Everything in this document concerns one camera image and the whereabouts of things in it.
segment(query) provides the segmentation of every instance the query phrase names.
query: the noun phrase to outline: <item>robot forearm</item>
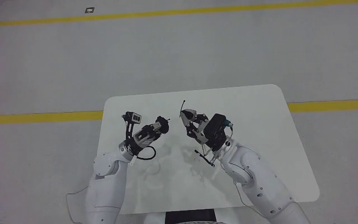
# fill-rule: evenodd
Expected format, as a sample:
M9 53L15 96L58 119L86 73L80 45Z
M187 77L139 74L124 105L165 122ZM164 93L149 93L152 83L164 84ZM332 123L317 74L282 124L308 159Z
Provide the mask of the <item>robot forearm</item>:
M220 162L271 224L310 223L286 186L257 153L231 139Z
M97 157L86 195L87 222L92 224L114 224L122 207L127 182L127 167L130 155L117 150L108 156Z
M133 125L142 117L133 112L123 115L127 122L126 140L110 153L97 155L86 195L87 222L114 224L124 201L128 163L144 148L169 131L168 120L159 116L132 136Z

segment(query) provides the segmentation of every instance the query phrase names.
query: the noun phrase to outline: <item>white table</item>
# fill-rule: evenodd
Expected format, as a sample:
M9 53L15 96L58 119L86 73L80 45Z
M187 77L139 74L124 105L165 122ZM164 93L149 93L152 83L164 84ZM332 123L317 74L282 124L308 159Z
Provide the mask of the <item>white table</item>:
M298 202L317 200L319 189L281 90L275 85L219 88L112 97L105 103L98 152L117 150L125 139L126 111L142 115L143 125L157 116L170 118L169 132L152 146L157 156L137 160L128 168L126 194L120 214L243 206L232 179L216 164L198 158L201 146L186 136L180 106L223 114L234 123L233 138L265 158ZM145 149L141 156L152 155ZM251 204L246 196L244 202Z

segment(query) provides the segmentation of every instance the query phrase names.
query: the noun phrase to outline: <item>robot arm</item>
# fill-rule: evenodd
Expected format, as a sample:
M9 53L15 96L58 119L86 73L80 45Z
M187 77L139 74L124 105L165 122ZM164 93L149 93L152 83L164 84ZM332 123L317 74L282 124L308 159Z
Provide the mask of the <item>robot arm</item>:
M110 153L95 158L94 173L89 181L86 195L87 222L92 224L113 224L116 222L124 201L127 167L133 159L140 158L141 150L169 131L168 120L159 116L154 124L145 125L132 137L133 125L140 124L141 116L127 112L123 115L127 122L126 140Z
M214 161L218 159L225 172L236 183L241 184L252 204L271 224L310 223L269 165L253 150L225 135L225 127L233 130L233 124L224 115L215 114L208 121L205 114L199 115L195 110L185 109L181 111L181 118L187 135L198 143L209 146L213 158L209 161L205 158L206 155L195 152L211 166L214 166Z

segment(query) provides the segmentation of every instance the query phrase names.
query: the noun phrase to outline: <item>yellow stripe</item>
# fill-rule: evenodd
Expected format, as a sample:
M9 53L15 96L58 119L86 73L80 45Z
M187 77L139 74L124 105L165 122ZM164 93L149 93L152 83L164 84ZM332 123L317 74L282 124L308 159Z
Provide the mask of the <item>yellow stripe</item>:
M358 110L358 100L289 102L287 105L291 113ZM0 124L101 120L102 115L103 111L0 115Z
M103 111L0 115L0 124L102 120Z
M358 100L290 102L287 104L291 113L358 110Z
M202 13L215 13L215 12L272 10L272 9L281 9L281 8L317 7L317 6L331 6L336 4L354 4L354 3L358 3L358 0L320 0L320 1L309 1L309 2L255 4L251 6L189 8L185 10L134 12L134 13L106 14L106 15L94 15L94 16L76 16L76 17L65 17L65 18L40 18L37 20L0 21L0 26L52 24L57 22L81 22L81 21L92 21L92 20L115 20L120 18L141 18L141 17L153 17L153 16L172 16L172 15L202 14Z

